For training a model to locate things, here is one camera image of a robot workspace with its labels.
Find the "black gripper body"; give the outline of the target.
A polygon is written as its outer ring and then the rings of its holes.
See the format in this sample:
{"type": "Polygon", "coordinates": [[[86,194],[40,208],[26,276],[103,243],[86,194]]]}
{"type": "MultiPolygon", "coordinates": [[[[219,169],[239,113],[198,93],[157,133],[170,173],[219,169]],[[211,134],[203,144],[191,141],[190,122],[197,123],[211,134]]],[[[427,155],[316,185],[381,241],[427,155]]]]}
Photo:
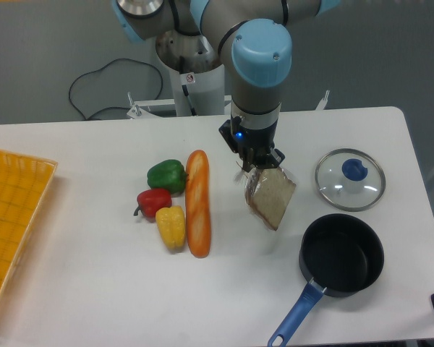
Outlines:
{"type": "Polygon", "coordinates": [[[272,154],[277,158],[277,168],[284,161],[285,155],[275,148],[274,137],[277,121],[263,129],[251,129],[243,125],[241,117],[231,116],[219,128],[219,133],[233,153],[240,159],[246,153],[253,155],[253,167],[255,159],[259,155],[272,154]]]}

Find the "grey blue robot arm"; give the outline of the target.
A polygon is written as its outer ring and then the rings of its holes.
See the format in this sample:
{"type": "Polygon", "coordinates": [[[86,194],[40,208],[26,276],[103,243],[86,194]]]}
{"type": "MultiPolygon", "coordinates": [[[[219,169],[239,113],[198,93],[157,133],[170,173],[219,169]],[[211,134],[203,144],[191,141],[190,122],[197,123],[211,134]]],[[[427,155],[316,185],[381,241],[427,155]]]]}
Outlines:
{"type": "Polygon", "coordinates": [[[292,67],[290,23],[337,6],[336,1],[114,1],[131,40],[156,42],[156,54],[183,76],[226,70],[229,120],[219,132],[246,171],[277,168],[274,144],[285,79],[292,67]]]}

